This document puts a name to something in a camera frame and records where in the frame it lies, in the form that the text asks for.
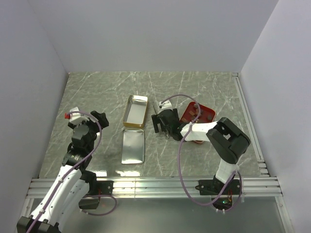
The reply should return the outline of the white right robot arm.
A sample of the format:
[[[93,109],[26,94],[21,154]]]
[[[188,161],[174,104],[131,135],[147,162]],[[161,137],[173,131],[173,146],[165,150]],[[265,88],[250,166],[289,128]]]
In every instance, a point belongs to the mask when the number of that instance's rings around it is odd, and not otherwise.
[[[237,163],[251,144],[250,138],[230,119],[223,117],[211,123],[181,123],[176,109],[165,109],[152,115],[155,133],[168,133],[180,143],[210,142],[220,156],[215,174],[215,191],[224,194],[231,188],[231,176],[238,170]]]

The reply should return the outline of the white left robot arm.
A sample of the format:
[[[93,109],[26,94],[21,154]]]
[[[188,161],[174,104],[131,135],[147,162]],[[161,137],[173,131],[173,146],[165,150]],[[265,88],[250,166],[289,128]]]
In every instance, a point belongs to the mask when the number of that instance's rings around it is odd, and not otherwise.
[[[73,134],[59,173],[41,203],[17,222],[19,233],[59,233],[61,223],[83,197],[99,196],[97,176],[86,168],[100,144],[102,130],[109,125],[106,114],[73,108],[65,118]]]

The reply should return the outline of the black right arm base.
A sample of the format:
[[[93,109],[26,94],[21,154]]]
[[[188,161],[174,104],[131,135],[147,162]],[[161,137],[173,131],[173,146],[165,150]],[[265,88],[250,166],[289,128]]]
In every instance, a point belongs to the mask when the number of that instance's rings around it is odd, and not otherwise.
[[[199,191],[200,196],[217,196],[224,184],[213,177],[213,180],[199,180],[195,187]],[[240,194],[240,181],[232,179],[222,192],[223,198],[218,198],[212,206],[218,210],[229,210],[233,206],[233,195]]]

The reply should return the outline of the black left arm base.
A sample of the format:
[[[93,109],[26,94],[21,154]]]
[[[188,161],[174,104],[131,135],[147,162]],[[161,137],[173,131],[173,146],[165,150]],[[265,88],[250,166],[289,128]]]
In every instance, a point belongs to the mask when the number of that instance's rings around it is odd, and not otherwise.
[[[79,208],[82,210],[95,210],[100,204],[101,197],[91,198],[96,195],[112,195],[113,181],[97,181],[91,190],[79,201]]]

